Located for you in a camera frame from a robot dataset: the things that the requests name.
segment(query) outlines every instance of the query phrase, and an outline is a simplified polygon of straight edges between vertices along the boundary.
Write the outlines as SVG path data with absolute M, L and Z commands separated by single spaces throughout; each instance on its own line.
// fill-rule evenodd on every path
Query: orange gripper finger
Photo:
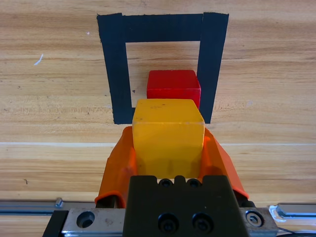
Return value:
M 231 158 L 207 129 L 204 133 L 199 179 L 202 179 L 204 175 L 226 175 L 233 190 L 249 198 L 242 187 Z
M 104 170 L 97 201 L 116 196 L 118 208 L 126 208 L 129 179 L 137 175 L 136 154 L 133 147 L 132 127 L 126 127 L 112 150 Z

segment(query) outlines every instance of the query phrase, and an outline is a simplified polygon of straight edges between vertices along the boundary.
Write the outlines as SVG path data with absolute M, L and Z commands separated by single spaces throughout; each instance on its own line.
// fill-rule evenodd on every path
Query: silver metal plate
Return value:
M 251 237 L 275 237 L 277 235 L 278 227 L 267 208 L 242 207 L 240 213 Z M 256 226 L 250 223 L 249 218 L 247 218 L 249 213 L 260 216 L 261 219 L 258 221 L 260 225 Z
M 80 215 L 92 213 L 94 220 L 88 227 L 80 227 Z M 64 224 L 62 234 L 65 237 L 121 237 L 123 233 L 125 209 L 117 208 L 81 208 L 71 209 Z
M 276 211 L 278 215 L 284 219 L 316 219 L 316 204 L 286 204 L 279 203 Z

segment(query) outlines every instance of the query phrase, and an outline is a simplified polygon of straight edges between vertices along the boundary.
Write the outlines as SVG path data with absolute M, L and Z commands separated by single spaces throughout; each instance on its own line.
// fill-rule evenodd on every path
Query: black tape square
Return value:
M 220 13 L 123 16 L 98 15 L 115 124 L 131 124 L 127 42 L 200 41 L 197 78 L 200 112 L 210 123 L 221 66 L 228 15 Z

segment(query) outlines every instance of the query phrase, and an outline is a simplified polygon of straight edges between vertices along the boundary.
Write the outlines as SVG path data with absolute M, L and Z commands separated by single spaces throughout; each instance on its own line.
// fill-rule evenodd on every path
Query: wooden table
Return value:
M 205 11 L 230 14 L 208 128 L 257 206 L 315 202 L 313 0 L 2 0 L 0 199 L 97 196 L 125 127 L 113 124 L 97 14 Z M 133 105 L 146 98 L 150 70 L 196 70 L 198 48 L 128 43 Z M 41 236 L 48 219 L 0 217 L 0 233 Z

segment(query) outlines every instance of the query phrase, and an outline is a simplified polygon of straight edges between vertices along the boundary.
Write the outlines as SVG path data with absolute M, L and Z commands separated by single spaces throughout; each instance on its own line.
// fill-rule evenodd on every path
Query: red cube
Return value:
M 199 108 L 201 87 L 193 70 L 150 71 L 147 99 L 191 99 Z

